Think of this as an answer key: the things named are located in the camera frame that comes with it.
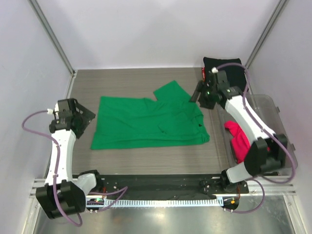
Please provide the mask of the green t shirt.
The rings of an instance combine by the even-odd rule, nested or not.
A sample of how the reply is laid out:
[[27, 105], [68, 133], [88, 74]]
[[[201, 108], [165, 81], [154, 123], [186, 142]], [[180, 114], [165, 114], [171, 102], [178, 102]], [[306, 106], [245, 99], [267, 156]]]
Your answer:
[[91, 149], [189, 146], [210, 141], [202, 111], [175, 80], [155, 90], [154, 96], [102, 96]]

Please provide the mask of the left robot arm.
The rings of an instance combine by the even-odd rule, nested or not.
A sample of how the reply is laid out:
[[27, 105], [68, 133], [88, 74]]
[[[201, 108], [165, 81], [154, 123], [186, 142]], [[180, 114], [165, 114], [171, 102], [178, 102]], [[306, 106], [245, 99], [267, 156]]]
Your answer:
[[51, 111], [54, 119], [49, 125], [52, 153], [44, 186], [36, 189], [36, 199], [49, 219], [74, 215], [85, 211], [89, 193], [100, 194], [104, 183], [97, 170], [89, 170], [73, 179], [74, 144], [95, 114], [75, 98], [58, 100]]

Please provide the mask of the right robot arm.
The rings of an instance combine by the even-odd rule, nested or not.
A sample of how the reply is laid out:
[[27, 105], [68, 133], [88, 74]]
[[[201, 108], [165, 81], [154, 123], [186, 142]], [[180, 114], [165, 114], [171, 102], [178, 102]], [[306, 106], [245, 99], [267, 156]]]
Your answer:
[[225, 71], [213, 68], [203, 72], [190, 102], [199, 102], [206, 109], [220, 105], [241, 127], [250, 145], [241, 163], [221, 172], [219, 185], [222, 191], [230, 193], [244, 180], [285, 167], [286, 136], [276, 134], [262, 121], [240, 88], [230, 85]]

